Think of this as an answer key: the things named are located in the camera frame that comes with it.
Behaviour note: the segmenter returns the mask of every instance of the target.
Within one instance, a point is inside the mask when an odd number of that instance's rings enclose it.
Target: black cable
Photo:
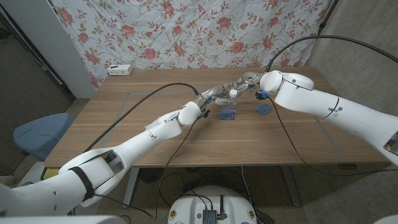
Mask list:
[[[322,30],[323,30],[323,28],[325,28],[326,23],[328,22],[331,13],[335,10],[335,7],[336,7],[337,3],[338,3],[338,0],[334,0],[334,1],[333,1],[333,4],[331,5],[330,10],[328,11],[328,14],[326,15],[326,17],[325,17],[325,19],[323,20],[323,22],[319,25],[318,35],[320,35],[321,32],[322,32]]]
[[[362,46],[367,47],[367,48],[369,48],[369,49],[372,49],[372,50],[374,50],[374,51],[376,51],[376,52],[378,52],[378,53],[380,53],[380,54],[386,56],[387,58],[389,58],[389,59],[391,59],[391,60],[393,60],[393,61],[395,61],[395,62],[398,63],[398,58],[395,57],[395,56],[393,56],[392,54],[387,53],[387,52],[385,52],[385,51],[383,51],[383,50],[381,50],[381,49],[379,49],[379,48],[377,48],[377,47],[375,47],[375,46],[372,46],[372,45],[370,45],[370,44],[364,43],[364,42],[359,41],[359,40],[354,40],[354,39],[351,39],[351,38],[348,38],[348,37],[340,37],[340,36],[336,36],[336,35],[313,35],[313,36],[302,37],[302,38],[300,38],[300,39],[297,39],[297,40],[291,42],[290,44],[286,45],[286,47],[284,47],[284,48],[281,49],[280,51],[278,51],[278,52],[274,55],[274,57],[273,57],[271,60],[269,60],[269,63],[268,63],[267,68],[266,68],[266,72],[269,72],[269,71],[270,71],[271,65],[272,65],[272,63],[274,63],[274,60],[275,60],[283,51],[285,51],[286,49],[288,49],[290,46],[292,46],[292,45],[294,45],[294,44],[296,44],[296,43],[298,43],[298,42],[300,42],[300,41],[303,41],[303,40],[318,39],[318,38],[319,38],[319,39],[338,39],[338,40],[345,40],[345,41],[348,41],[348,42],[352,42],[352,43],[355,43],[355,44],[359,44],[359,45],[362,45]]]
[[[156,219],[155,219],[155,217],[154,217],[153,215],[151,215],[150,213],[148,213],[147,211],[145,211],[145,210],[143,210],[143,209],[141,209],[141,208],[139,208],[139,207],[135,207],[135,206],[133,206],[133,205],[125,204],[125,203],[123,203],[123,202],[120,202],[120,201],[118,201],[118,200],[116,200],[116,199],[114,199],[114,198],[111,198],[111,197],[109,197],[109,196],[106,196],[106,195],[94,194],[94,196],[103,197],[103,198],[112,200],[112,201],[114,201],[114,202],[116,202],[116,203],[119,203],[119,204],[121,204],[121,205],[124,205],[125,207],[133,208],[133,209],[135,209],[135,210],[138,210],[138,211],[140,211],[140,212],[143,212],[143,213],[145,213],[146,215],[148,215],[149,217],[151,217],[153,220],[156,221]]]
[[[196,120],[196,121],[191,125],[191,128],[189,129],[189,131],[188,131],[187,135],[185,136],[184,140],[181,142],[181,144],[180,144],[180,146],[177,148],[177,150],[173,153],[172,157],[170,157],[169,161],[167,161],[166,166],[164,167],[165,170],[166,170],[167,166],[169,165],[170,161],[173,159],[174,155],[178,152],[178,150],[180,150],[182,144],[184,144],[185,140],[187,139],[189,133],[191,132],[191,130],[192,130],[192,128],[193,128],[193,125],[194,125],[197,121],[198,121],[198,120]],[[158,186],[158,188],[157,188],[157,191],[158,191],[158,192],[160,192],[160,185],[161,185],[162,180],[163,180],[163,174],[162,174],[162,176],[160,177],[159,186]],[[157,220],[157,202],[158,202],[158,199],[159,199],[159,198],[158,198],[158,194],[156,194],[156,207],[155,207],[155,217],[156,217],[156,218],[155,218],[155,220]]]
[[[179,173],[176,173],[176,172],[171,173],[171,174],[165,176],[165,178],[163,178],[162,180],[160,180],[160,184],[159,184],[159,185],[162,185],[162,181],[165,180],[165,179],[167,179],[167,178],[170,177],[171,175],[177,175],[177,176],[179,176],[180,179],[181,179],[181,181],[182,181],[182,185],[185,186],[184,179],[182,178],[182,176],[181,176]],[[161,199],[163,200],[163,202],[164,202],[167,206],[171,207],[171,205],[170,205],[169,203],[167,203],[166,200],[163,198],[162,192],[160,191],[160,187],[159,187],[158,190],[159,190],[159,195],[160,195]]]
[[[76,215],[76,208],[77,208],[77,206],[72,209],[72,215]]]
[[[297,151],[296,147],[294,146],[294,143],[293,143],[292,139],[290,138],[290,136],[289,136],[289,134],[288,134],[288,132],[287,132],[287,130],[286,130],[286,128],[285,128],[285,126],[284,126],[284,124],[283,124],[283,122],[282,122],[280,116],[279,116],[278,109],[276,108],[276,105],[275,105],[274,101],[273,101],[271,98],[268,98],[268,99],[271,101],[272,105],[274,105],[275,112],[276,112],[276,115],[278,116],[279,122],[280,122],[280,124],[282,125],[282,127],[283,127],[283,129],[284,129],[284,131],[285,131],[285,133],[286,133],[286,135],[287,135],[287,138],[289,139],[291,145],[293,146],[294,151],[296,152],[296,154],[298,155],[298,157],[300,158],[300,160],[301,160],[305,165],[307,165],[309,168],[311,168],[311,169],[313,169],[313,170],[315,170],[315,171],[317,171],[317,172],[319,172],[319,173],[321,173],[321,174],[325,174],[325,175],[329,175],[329,176],[333,176],[333,177],[351,177],[351,176],[356,176],[356,175],[374,174],[374,173],[377,173],[377,172],[398,171],[398,169],[389,169],[389,170],[373,170],[373,171],[367,171],[367,172],[358,172],[358,173],[355,173],[355,174],[329,174],[329,173],[326,173],[326,172],[323,172],[323,171],[320,171],[320,170],[314,168],[313,166],[311,166],[310,164],[308,164],[307,162],[305,162],[305,160],[303,159],[303,157],[302,157],[302,156],[300,155],[300,153]]]
[[[209,181],[209,182],[213,182],[212,180],[206,178],[206,176],[203,175],[203,174],[201,173],[201,169],[203,169],[203,168],[202,168],[202,167],[199,168],[199,173],[200,173],[200,175],[202,176],[201,180],[202,180],[202,179],[206,179],[206,180]],[[242,182],[244,182],[243,176],[242,176],[242,175],[239,175],[237,172],[235,172],[235,171],[233,171],[233,170],[223,169],[223,170],[216,170],[216,171],[214,171],[214,172],[212,172],[212,173],[222,173],[222,172],[230,172],[230,173],[232,173],[232,174],[235,174],[235,175],[237,175],[237,176],[241,179]],[[252,197],[251,197],[251,195],[250,195],[250,192],[248,192],[248,191],[246,190],[246,186],[245,186],[243,183],[235,182],[235,183],[233,183],[232,185],[231,185],[231,184],[228,184],[228,185],[229,185],[228,187],[229,187],[229,188],[232,188],[232,189],[235,189],[235,188],[233,187],[235,184],[242,184],[242,185],[244,186],[244,187],[243,187],[243,188],[244,188],[244,191],[247,193],[247,195],[248,195],[248,197],[249,197],[249,200],[252,202],[253,208],[257,208],[257,207],[256,207],[256,204],[254,203],[254,200],[252,199]]]
[[[115,125],[117,125],[124,117],[126,117],[132,110],[134,110],[138,105],[140,105],[144,100],[148,99],[148,97],[152,96],[153,94],[157,93],[158,91],[160,91],[161,89],[164,89],[168,86],[172,86],[172,85],[185,85],[185,86],[189,86],[190,88],[192,88],[193,92],[195,92],[196,96],[199,95],[199,92],[197,89],[195,89],[193,86],[186,84],[186,83],[169,83],[166,84],[160,88],[158,88],[157,90],[153,91],[152,93],[149,93],[148,95],[146,95],[145,97],[143,97],[143,99],[141,99],[140,101],[138,101],[138,103],[136,103],[132,108],[130,108],[127,112],[125,112],[118,120],[116,120],[110,127],[107,128],[107,130],[105,130],[100,136],[98,136],[98,138],[96,138],[93,143],[91,143],[87,149],[84,152],[89,151],[95,144],[97,144],[97,142],[99,142],[104,136],[105,134],[107,134],[110,130],[112,130]]]
[[[251,205],[253,206],[253,209],[254,209],[254,212],[256,212],[256,211],[258,211],[259,212],[259,209],[257,208],[257,205],[254,203],[254,200],[251,198],[251,195],[250,195],[250,192],[249,192],[249,186],[247,185],[247,183],[246,183],[246,180],[244,179],[244,176],[243,176],[243,167],[241,167],[241,171],[242,171],[242,179],[243,179],[243,182],[244,182],[244,186],[245,186],[245,188],[246,188],[246,190],[247,190],[247,193],[248,193],[248,195],[249,195],[249,199],[250,199],[250,203],[251,203]],[[260,220],[259,220],[259,218],[258,217],[263,217],[264,216],[264,213],[262,213],[262,212],[260,212],[261,213],[261,216],[259,216],[259,215],[257,215],[257,220],[260,222],[260,223],[263,223],[263,222],[261,222]]]
[[[395,61],[396,63],[398,63],[398,58],[397,58],[397,57],[395,57],[395,56],[391,55],[390,53],[387,53],[387,52],[385,52],[385,51],[383,51],[383,50],[381,50],[381,49],[379,49],[379,48],[377,48],[377,47],[375,47],[375,46],[372,46],[372,45],[370,45],[370,44],[367,44],[367,43],[364,43],[364,42],[361,42],[361,41],[358,41],[358,40],[354,40],[354,39],[347,38],[347,37],[336,36],[336,35],[313,35],[313,36],[309,36],[309,37],[302,37],[302,38],[297,39],[297,40],[291,42],[290,44],[286,45],[283,49],[281,49],[278,53],[276,53],[276,54],[274,55],[274,57],[269,61],[268,65],[267,65],[267,68],[266,68],[266,72],[269,72],[269,71],[270,71],[271,65],[272,65],[272,63],[274,62],[274,60],[275,60],[283,51],[285,51],[286,49],[288,49],[290,46],[292,46],[292,45],[294,45],[294,44],[296,44],[296,43],[298,43],[298,42],[300,42],[300,41],[303,41],[303,40],[317,39],[317,38],[319,38],[319,39],[338,39],[338,40],[345,40],[345,41],[348,41],[348,42],[352,42],[352,43],[355,43],[355,44],[359,44],[359,45],[362,45],[362,46],[364,46],[364,47],[367,47],[367,48],[369,48],[369,49],[371,49],[371,50],[374,50],[374,51],[376,51],[377,53],[380,53],[380,54],[386,56],[387,58],[389,58],[389,59]],[[273,101],[271,98],[268,98],[268,99],[269,99],[269,100],[271,101],[271,103],[274,105],[275,112],[276,112],[276,114],[277,114],[277,116],[278,116],[278,119],[279,119],[279,121],[280,121],[280,124],[282,125],[282,127],[283,127],[283,129],[284,129],[284,131],[285,131],[285,133],[286,133],[286,135],[287,135],[287,137],[288,137],[288,139],[289,139],[291,145],[293,146],[294,151],[296,152],[296,154],[298,155],[298,157],[300,158],[300,160],[301,160],[305,165],[309,166],[311,169],[313,169],[313,170],[315,170],[315,171],[317,171],[317,172],[319,172],[319,173],[321,173],[321,174],[330,175],[330,176],[333,176],[333,177],[348,177],[348,176],[354,176],[354,175],[373,174],[373,173],[377,173],[377,172],[397,171],[397,170],[398,170],[398,169],[373,170],[373,171],[368,171],[368,172],[359,172],[359,173],[355,173],[355,174],[329,174],[329,173],[326,173],[326,172],[322,172],[322,171],[320,171],[320,170],[317,170],[316,168],[314,168],[314,167],[312,167],[311,165],[307,164],[307,163],[304,161],[304,159],[302,158],[302,156],[299,154],[299,152],[297,151],[296,147],[294,146],[294,143],[293,143],[292,139],[290,138],[290,136],[289,136],[289,134],[288,134],[288,132],[287,132],[287,130],[286,130],[286,128],[285,128],[285,126],[284,126],[284,124],[283,124],[283,122],[282,122],[280,116],[279,116],[279,113],[278,113],[278,110],[277,110],[277,108],[276,108],[276,106],[275,106],[274,101]]]
[[[131,224],[131,218],[128,215],[121,215],[120,217],[127,217],[129,219],[129,224]]]
[[[205,202],[198,194],[196,194],[192,189],[191,189],[190,191],[192,191],[192,193],[193,193],[195,196],[197,196],[198,198],[200,198],[200,200],[205,204],[205,209],[207,210],[207,204],[206,204],[206,202]],[[211,209],[213,209],[213,204],[212,204],[211,200],[210,200],[210,199],[208,199],[208,200],[210,201]]]
[[[178,198],[184,197],[184,196],[195,196],[195,197],[199,197],[199,198],[203,197],[203,198],[209,200],[209,202],[210,202],[210,207],[211,207],[211,209],[213,209],[213,202],[210,200],[210,198],[208,198],[208,197],[206,197],[206,196],[197,195],[197,194],[183,194],[183,195],[179,196]]]

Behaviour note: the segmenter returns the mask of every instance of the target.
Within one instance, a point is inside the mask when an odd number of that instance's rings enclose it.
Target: black connector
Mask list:
[[[207,116],[209,116],[209,113],[210,113],[210,110],[207,109],[206,112],[203,114],[203,117],[204,117],[204,118],[207,118]]]
[[[262,94],[261,93],[256,93],[256,98],[257,98],[257,100],[265,100],[265,98],[262,96]]]

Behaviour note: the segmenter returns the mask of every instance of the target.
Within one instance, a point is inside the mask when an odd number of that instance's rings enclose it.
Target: black strap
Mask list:
[[[86,187],[86,195],[83,201],[92,198],[94,196],[93,184],[88,179],[85,172],[80,167],[72,167],[69,170],[74,171],[77,174],[77,176],[79,176],[80,180],[83,182],[84,186]]]

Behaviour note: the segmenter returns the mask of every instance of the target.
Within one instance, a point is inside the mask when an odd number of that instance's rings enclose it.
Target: chair seat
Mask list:
[[[14,142],[23,151],[44,161],[72,122],[68,113],[36,119],[14,130]]]

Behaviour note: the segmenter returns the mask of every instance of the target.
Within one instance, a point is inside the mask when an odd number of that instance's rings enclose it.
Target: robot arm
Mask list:
[[[54,177],[14,189],[0,185],[0,212],[5,216],[66,215],[78,204],[90,206],[101,198],[94,194],[108,194],[133,164],[158,144],[179,135],[181,126],[192,125],[199,115],[199,106],[188,102],[118,146],[73,158]]]
[[[296,73],[272,71],[259,74],[253,82],[259,83],[262,90],[277,94],[278,105],[317,116],[355,134],[398,165],[398,117],[314,90],[311,79]]]

